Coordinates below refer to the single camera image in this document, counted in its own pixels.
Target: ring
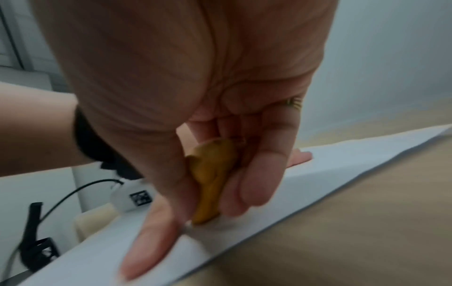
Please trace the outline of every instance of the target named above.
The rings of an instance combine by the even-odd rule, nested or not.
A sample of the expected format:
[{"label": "ring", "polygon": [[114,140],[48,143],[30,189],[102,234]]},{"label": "ring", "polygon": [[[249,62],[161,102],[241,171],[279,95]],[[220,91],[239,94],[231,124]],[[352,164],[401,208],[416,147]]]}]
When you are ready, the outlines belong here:
[{"label": "ring", "polygon": [[290,99],[287,99],[285,102],[285,105],[292,106],[296,108],[298,111],[301,111],[301,98],[300,97],[292,97]]}]

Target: white paper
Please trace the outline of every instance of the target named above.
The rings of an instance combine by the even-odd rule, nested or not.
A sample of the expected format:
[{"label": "white paper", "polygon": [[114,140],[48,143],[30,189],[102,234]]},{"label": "white paper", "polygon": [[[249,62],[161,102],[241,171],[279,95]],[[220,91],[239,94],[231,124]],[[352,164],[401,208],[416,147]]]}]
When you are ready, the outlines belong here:
[{"label": "white paper", "polygon": [[[168,256],[132,285],[170,285],[243,240],[451,126],[306,148],[314,159],[288,169],[270,203],[234,220],[219,218],[201,227],[188,228]],[[22,286],[114,285],[121,259],[138,233],[145,214],[146,209],[141,209],[123,215],[31,276]]]}]

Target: yellow clay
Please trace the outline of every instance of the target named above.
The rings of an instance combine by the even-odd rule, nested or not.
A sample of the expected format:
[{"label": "yellow clay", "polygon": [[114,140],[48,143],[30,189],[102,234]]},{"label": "yellow clay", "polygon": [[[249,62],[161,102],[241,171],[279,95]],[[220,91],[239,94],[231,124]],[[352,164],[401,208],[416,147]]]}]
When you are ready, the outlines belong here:
[{"label": "yellow clay", "polygon": [[193,225],[208,222],[219,215],[221,191],[238,157],[234,143],[228,139],[200,144],[187,156],[188,168],[201,189]]}]

